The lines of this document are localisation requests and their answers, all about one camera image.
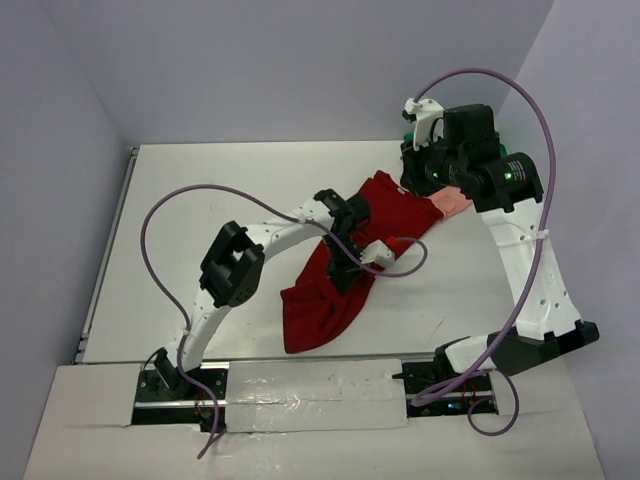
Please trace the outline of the pink t-shirt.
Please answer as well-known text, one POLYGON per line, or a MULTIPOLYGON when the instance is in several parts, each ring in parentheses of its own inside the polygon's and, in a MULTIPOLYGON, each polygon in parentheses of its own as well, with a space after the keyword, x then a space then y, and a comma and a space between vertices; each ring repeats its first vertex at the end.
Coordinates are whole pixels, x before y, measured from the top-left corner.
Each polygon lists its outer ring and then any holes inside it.
POLYGON ((456 216, 467 210, 473 204, 473 202, 456 187, 444 187, 429 195, 428 199, 438 210, 441 219, 456 216))

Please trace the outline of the green t-shirt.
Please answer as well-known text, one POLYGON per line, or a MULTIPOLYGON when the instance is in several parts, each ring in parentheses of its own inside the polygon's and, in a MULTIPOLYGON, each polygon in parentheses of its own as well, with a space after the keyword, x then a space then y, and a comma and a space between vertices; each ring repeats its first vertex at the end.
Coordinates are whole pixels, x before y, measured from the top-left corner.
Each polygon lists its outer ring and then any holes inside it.
MULTIPOLYGON (((408 132, 403 136, 403 141, 404 142, 409 142, 412 143, 413 142, 413 133, 412 132, 408 132)), ((504 157, 508 154, 507 152, 507 148, 504 144, 500 144, 500 156, 504 157)))

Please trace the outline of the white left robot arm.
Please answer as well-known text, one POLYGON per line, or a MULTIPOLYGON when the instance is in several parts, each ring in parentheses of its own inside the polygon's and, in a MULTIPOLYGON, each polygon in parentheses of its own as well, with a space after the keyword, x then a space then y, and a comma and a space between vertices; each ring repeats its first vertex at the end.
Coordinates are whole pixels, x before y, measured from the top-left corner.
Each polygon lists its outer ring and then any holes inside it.
POLYGON ((158 200, 145 215, 139 234, 140 250, 147 273, 167 300, 178 310, 183 329, 173 347, 153 353, 153 365, 161 384, 175 398, 192 388, 202 388, 194 375, 199 370, 206 347, 222 320, 257 292, 263 268, 273 257, 315 237, 329 250, 328 276, 339 293, 360 275, 368 272, 370 260, 364 248, 350 235, 371 218, 367 201, 359 194, 345 199, 332 189, 317 192, 290 213, 277 211, 243 191, 220 186, 273 214, 273 219, 242 226, 225 223, 200 263, 199 297, 192 312, 164 285, 152 266, 147 234, 153 216, 169 200, 198 190, 198 185, 179 188, 158 200))

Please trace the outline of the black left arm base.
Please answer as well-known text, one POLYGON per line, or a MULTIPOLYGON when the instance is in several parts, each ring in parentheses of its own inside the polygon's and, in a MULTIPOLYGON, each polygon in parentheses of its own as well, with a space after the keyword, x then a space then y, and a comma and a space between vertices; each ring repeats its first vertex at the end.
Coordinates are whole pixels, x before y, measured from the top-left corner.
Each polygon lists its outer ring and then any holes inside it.
MULTIPOLYGON (((226 387, 229 373, 228 363, 204 364, 191 375, 207 385, 217 398, 219 419, 216 432, 226 429, 226 387)), ((131 424, 192 425, 201 433, 210 433, 214 421, 214 403, 201 388, 181 380, 177 392, 170 391, 152 367, 139 373, 131 424)))

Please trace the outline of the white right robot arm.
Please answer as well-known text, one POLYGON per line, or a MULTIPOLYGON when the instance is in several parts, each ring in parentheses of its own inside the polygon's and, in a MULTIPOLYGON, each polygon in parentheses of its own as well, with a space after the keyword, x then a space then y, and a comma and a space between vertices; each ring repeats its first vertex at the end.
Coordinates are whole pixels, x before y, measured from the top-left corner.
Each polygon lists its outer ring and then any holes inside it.
POLYGON ((436 351, 437 362, 456 375, 485 355, 481 369, 515 375, 598 341, 597 325, 583 320, 570 299, 540 224, 550 191, 528 155, 502 154, 492 108, 445 109, 431 99, 410 99, 403 116, 414 132, 401 145, 402 187, 417 196, 455 187, 473 203, 520 308, 506 334, 445 344, 436 351))

